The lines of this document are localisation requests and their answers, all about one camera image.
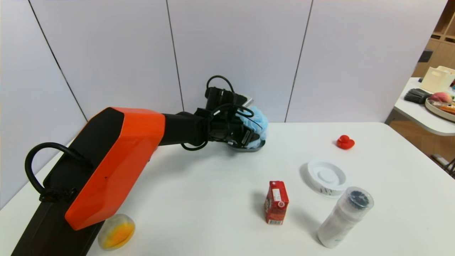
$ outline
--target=clear bottle lid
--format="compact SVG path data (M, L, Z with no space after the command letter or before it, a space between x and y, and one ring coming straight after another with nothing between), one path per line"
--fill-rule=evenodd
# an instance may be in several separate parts
M358 187L349 187L338 199L337 207L349 221L358 222L374 206L373 197Z

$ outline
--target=blue towel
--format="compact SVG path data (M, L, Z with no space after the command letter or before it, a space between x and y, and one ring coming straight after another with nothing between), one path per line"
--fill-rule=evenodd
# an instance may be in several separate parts
M253 106L250 109L254 112L254 116L250 119L257 122L260 126L244 116L239 114L237 114L237 116L240 117L246 127L260 135L259 139L251 141L246 148L258 148L261 141L265 140L267 137L268 120L267 117L262 114L262 111L260 111L256 106Z

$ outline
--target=floor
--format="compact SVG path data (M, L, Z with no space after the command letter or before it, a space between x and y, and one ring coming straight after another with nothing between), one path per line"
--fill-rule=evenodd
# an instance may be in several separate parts
M412 121L392 121L390 127L428 157L440 154L447 161L455 158L455 137L432 134Z

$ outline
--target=white table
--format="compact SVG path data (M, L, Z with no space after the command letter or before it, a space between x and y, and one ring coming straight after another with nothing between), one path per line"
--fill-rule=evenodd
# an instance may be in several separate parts
M342 134L356 141L352 149L334 145ZM337 163L375 200L335 249L315 236L336 200L302 181L312 159ZM39 172L41 180L55 162ZM270 180L283 180L288 191L282 226L263 219ZM38 204L27 184L0 210L0 255L10 255ZM449 255L455 180L383 123L272 123L256 153L221 143L196 152L158 148L118 212L136 222L133 238L110 252L95 241L88 255Z
M395 104L394 110L416 122L431 133L441 136L455 136L455 123L434 115L428 111L424 105L404 100L406 93L413 88L420 88L418 77L411 77L409 79Z

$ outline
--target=red rubber duck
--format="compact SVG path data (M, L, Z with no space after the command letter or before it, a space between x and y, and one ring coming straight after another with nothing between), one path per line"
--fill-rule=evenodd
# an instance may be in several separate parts
M350 149L354 146L355 141L349 138L348 135L341 135L337 140L337 146L342 149Z

